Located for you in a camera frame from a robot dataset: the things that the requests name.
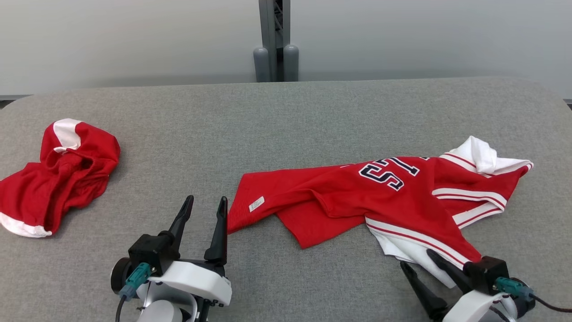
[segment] sports jersey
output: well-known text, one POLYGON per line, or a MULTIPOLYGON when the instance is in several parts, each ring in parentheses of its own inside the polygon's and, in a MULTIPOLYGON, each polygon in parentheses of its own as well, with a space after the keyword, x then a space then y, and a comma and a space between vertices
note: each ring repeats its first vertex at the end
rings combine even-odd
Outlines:
POLYGON ((426 250, 459 268, 479 261, 460 228, 503 212, 532 167, 528 160, 497 157, 471 136, 435 158, 245 174, 229 213, 229 233, 276 214, 307 248, 365 222, 386 255, 418 263, 452 287, 426 250))

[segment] gray tabletop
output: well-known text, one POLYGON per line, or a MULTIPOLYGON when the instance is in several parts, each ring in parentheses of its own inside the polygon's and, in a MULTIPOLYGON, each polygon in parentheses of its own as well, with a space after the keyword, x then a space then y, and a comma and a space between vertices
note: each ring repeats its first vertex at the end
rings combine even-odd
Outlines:
MULTIPOLYGON (((51 122, 83 120, 115 135, 108 189, 72 210, 57 234, 0 229, 0 320, 110 321, 115 262, 144 233, 167 229, 188 194, 181 244, 201 258, 222 195, 245 172, 435 156, 470 135, 499 156, 535 163, 502 215, 463 229, 537 294, 572 306, 572 112, 553 92, 513 78, 85 89, 27 97, 0 111, 0 178, 38 160, 51 122)), ((229 236, 231 305, 211 321, 427 321, 399 263, 365 226, 301 250, 271 216, 229 236)), ((460 296, 420 273, 439 295, 460 296)), ((135 321, 124 306, 122 321, 135 321)), ((569 321, 538 306, 525 321, 569 321)))

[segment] clothing tag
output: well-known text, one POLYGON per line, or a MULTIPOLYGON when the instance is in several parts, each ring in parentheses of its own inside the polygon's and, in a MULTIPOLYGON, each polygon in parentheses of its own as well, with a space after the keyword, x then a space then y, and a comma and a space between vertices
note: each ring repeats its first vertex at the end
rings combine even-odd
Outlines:
POLYGON ((254 201, 250 206, 248 206, 248 208, 250 209, 250 212, 253 212, 256 208, 260 207, 260 205, 262 205, 264 203, 264 196, 256 199, 256 201, 254 201))

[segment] white wall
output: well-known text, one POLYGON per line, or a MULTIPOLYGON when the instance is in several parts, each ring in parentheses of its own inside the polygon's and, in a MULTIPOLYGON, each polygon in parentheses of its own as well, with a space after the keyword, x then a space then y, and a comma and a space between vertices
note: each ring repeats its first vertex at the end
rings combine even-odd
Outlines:
POLYGON ((571 0, 291 0, 300 80, 524 76, 572 98, 571 0))
POLYGON ((1 0, 0 96, 256 81, 257 0, 1 0))

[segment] red fabric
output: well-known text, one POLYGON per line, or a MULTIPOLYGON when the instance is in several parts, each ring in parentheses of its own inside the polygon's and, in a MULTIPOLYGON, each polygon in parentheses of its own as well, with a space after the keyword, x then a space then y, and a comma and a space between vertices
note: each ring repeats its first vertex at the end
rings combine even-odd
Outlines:
MULTIPOLYGON (((28 163, 0 181, 0 213, 53 234, 70 207, 83 208, 103 194, 109 174, 119 162, 119 144, 113 135, 77 122, 66 119, 51 124, 44 132, 40 162, 28 163), (62 128, 62 123, 75 127, 62 128), (55 130, 78 136, 80 146, 62 146, 55 130)), ((10 223, 2 223, 20 234, 10 223)))
POLYGON ((412 175, 385 159, 347 166, 245 174, 229 213, 229 233, 276 213, 301 247, 306 248, 363 223, 367 217, 432 237, 469 260, 478 261, 480 254, 463 238, 452 216, 473 209, 483 201, 441 200, 432 192, 440 188, 488 191, 508 199, 518 179, 528 171, 523 166, 487 178, 442 158, 400 157, 398 160, 419 171, 412 175), (397 180, 378 182, 360 175, 370 164, 382 168, 371 171, 372 175, 381 176, 389 171, 403 186, 396 191, 389 184, 397 180), (249 205, 262 196, 264 203, 250 212, 249 205))

